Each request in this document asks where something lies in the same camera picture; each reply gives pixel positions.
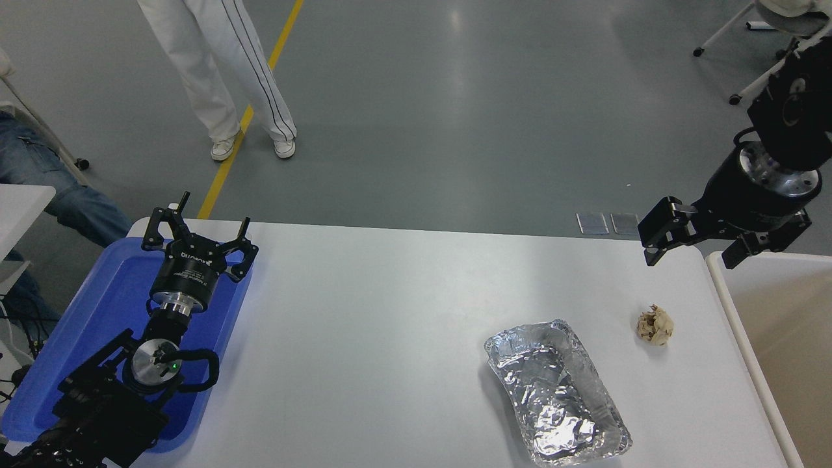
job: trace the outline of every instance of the blue tray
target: blue tray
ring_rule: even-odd
[[[138,237],[104,250],[3,414],[6,437],[35,441],[57,422],[52,407],[61,396],[58,383],[124,329],[132,329],[135,338],[141,335],[148,320],[145,302],[163,258],[160,251],[143,251]],[[229,258],[231,265],[240,261],[239,252]],[[251,271],[239,283],[220,277],[208,310],[193,316],[182,349],[213,349],[222,362],[250,278]],[[197,383],[206,379],[208,366],[188,362],[181,372],[186,383]],[[149,451],[171,451],[185,442],[199,424],[209,394],[177,393],[168,401],[162,411],[171,420]]]

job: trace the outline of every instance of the white sneaker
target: white sneaker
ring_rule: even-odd
[[[295,140],[289,140],[287,142],[278,142],[275,140],[275,154],[280,159],[289,159],[295,154]]]
[[[210,150],[211,159],[214,161],[225,161],[228,159],[231,156],[231,150],[234,149],[234,141],[237,139],[237,135],[239,135],[238,132],[233,137],[214,142],[214,147]]]

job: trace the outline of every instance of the striped pants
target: striped pants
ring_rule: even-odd
[[[212,140],[233,137],[240,119],[213,52],[234,70],[255,116],[272,140],[297,135],[289,108],[240,0],[138,0],[156,38],[179,71],[196,116]]]

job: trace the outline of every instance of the person's leg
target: person's leg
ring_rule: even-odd
[[[11,118],[0,120],[0,182],[55,187],[45,211],[99,246],[130,231],[130,220],[113,200],[79,184],[31,128]]]
[[[236,135],[240,121],[234,101],[194,15],[182,0],[138,3],[161,48],[181,75],[191,107],[208,128],[210,138],[218,142]]]
[[[254,25],[239,0],[184,0],[216,56],[236,73],[263,128],[276,142],[297,136]]]
[[[6,260],[23,261],[16,251],[10,251]],[[12,323],[23,328],[34,341],[43,341],[52,333],[61,316],[41,297],[37,281],[24,271],[12,289],[2,299],[3,306]]]

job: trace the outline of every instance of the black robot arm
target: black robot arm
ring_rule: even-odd
[[[662,198],[638,225],[647,265],[670,249],[707,239],[734,242],[728,268],[764,250],[783,251],[810,225],[806,205],[820,193],[818,168],[832,157],[832,40],[792,52],[748,110],[753,127],[687,205]],[[741,141],[756,132],[760,141]]]
[[[181,350],[191,314],[208,308],[219,276],[241,281],[257,254],[245,238],[246,218],[237,238],[223,244],[192,233],[181,217],[188,192],[176,208],[156,208],[142,243],[144,250],[163,250],[165,258],[150,296],[160,306],[142,335],[124,330],[63,380],[63,394],[52,413],[59,421],[17,455],[0,452],[0,468],[105,466],[105,458],[128,467],[155,445],[168,423],[163,406],[177,392],[211,388],[219,378],[220,360],[213,350]],[[167,222],[173,240],[159,233]],[[243,261],[228,267],[225,256],[243,252]],[[183,365],[206,361],[208,378],[184,382]],[[118,379],[121,366],[121,380]]]

